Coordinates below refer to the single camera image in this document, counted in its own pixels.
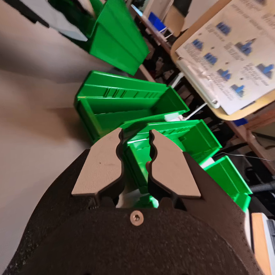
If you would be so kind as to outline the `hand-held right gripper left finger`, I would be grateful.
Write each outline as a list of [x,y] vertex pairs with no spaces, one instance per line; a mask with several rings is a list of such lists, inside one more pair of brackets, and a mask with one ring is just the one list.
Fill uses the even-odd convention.
[[123,153],[123,129],[116,128],[91,146],[71,195],[93,197],[101,204],[109,197],[117,205],[125,188]]

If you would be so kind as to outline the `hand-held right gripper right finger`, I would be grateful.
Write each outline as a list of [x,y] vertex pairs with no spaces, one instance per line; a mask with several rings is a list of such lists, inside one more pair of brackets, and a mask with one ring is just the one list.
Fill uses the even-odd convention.
[[149,193],[159,202],[159,207],[167,198],[175,209],[186,210],[182,199],[199,199],[201,193],[184,152],[155,129],[149,131],[149,144]]

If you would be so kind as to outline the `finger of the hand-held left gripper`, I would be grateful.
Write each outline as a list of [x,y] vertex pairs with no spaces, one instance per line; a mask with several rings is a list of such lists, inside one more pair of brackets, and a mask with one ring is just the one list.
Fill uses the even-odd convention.
[[94,12],[94,9],[92,7],[92,4],[91,4],[90,0],[83,0],[82,1],[82,7],[92,17],[96,17],[96,14]]
[[46,0],[4,0],[33,24],[52,28],[67,38],[86,42],[87,37]]

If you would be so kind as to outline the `green plastic bin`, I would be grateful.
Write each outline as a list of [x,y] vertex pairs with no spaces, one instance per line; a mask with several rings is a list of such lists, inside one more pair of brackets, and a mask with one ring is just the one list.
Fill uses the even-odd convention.
[[63,34],[64,37],[113,67],[136,74],[149,49],[124,1],[91,0],[94,14],[81,7],[79,1],[51,0],[49,3],[77,27],[87,41]]
[[220,158],[204,170],[243,212],[247,212],[252,191],[228,156]]
[[127,144],[124,145],[124,164],[141,193],[135,206],[157,208],[158,201],[148,192],[146,163],[151,161],[149,131],[155,129],[187,152],[199,164],[205,163],[222,146],[203,120],[148,122],[139,121],[121,126]]
[[171,86],[101,71],[89,72],[74,107],[92,143],[118,127],[165,122],[166,114],[190,110]]

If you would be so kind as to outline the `wood-edged white desk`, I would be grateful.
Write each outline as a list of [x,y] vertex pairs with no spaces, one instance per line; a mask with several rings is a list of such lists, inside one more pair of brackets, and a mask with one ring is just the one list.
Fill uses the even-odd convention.
[[275,223],[264,213],[252,213],[252,236],[255,258],[265,275],[275,274]]

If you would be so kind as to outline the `white stand rod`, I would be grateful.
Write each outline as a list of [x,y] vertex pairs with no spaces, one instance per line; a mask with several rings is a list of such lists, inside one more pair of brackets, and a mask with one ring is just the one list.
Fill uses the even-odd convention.
[[203,109],[205,106],[207,106],[207,103],[205,102],[204,104],[202,104],[201,106],[199,106],[196,110],[194,110],[190,115],[188,115],[187,117],[183,117],[182,121],[186,121],[188,119],[190,119],[192,116],[194,116],[196,113],[198,113],[201,109]]

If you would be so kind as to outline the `blue storage box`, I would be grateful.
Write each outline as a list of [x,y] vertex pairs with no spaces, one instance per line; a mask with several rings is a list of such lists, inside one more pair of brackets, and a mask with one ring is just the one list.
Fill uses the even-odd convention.
[[167,29],[164,23],[153,12],[150,12],[148,20],[159,32]]

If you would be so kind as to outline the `cardboard box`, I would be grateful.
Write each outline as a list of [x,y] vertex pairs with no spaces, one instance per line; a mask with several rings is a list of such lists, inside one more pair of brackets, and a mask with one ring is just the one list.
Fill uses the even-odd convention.
[[174,37],[178,37],[180,35],[184,22],[185,17],[174,5],[171,5],[164,19],[164,25],[170,29]]

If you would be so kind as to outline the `white page holder bar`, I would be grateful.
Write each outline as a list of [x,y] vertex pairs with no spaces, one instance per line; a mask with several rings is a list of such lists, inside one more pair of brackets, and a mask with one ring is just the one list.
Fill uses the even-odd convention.
[[221,107],[218,87],[204,69],[184,57],[178,57],[176,64],[182,75],[211,108]]

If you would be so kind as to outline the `printed instruction sheet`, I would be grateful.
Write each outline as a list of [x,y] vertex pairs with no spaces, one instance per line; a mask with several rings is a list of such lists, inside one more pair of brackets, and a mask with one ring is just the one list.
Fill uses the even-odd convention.
[[204,69],[226,115],[274,90],[274,1],[230,1],[175,53]]

